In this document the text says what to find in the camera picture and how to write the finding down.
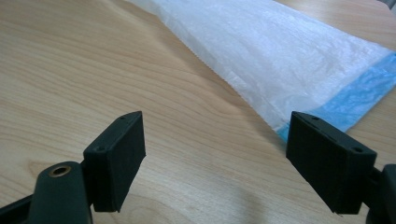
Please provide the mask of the white plastic bag blue band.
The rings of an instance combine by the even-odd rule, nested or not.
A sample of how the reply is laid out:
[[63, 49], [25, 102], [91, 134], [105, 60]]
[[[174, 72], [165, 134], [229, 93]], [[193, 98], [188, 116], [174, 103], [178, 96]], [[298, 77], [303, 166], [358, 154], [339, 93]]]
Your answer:
[[396, 87], [396, 51], [274, 0], [128, 0], [157, 16], [282, 138], [305, 112], [341, 131]]

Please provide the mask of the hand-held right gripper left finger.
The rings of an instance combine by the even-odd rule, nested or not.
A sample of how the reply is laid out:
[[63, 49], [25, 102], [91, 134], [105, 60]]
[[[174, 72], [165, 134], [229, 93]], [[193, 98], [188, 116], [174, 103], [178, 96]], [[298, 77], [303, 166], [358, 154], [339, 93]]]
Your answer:
[[89, 203], [95, 212], [119, 212], [146, 157], [141, 111], [115, 119], [83, 152]]

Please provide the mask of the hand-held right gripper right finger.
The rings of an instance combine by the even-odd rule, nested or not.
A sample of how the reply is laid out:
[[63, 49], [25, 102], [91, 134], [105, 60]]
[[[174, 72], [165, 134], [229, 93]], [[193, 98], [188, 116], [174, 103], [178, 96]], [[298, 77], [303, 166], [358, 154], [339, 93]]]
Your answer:
[[376, 153], [330, 123], [292, 112], [286, 157], [336, 214], [357, 214]]

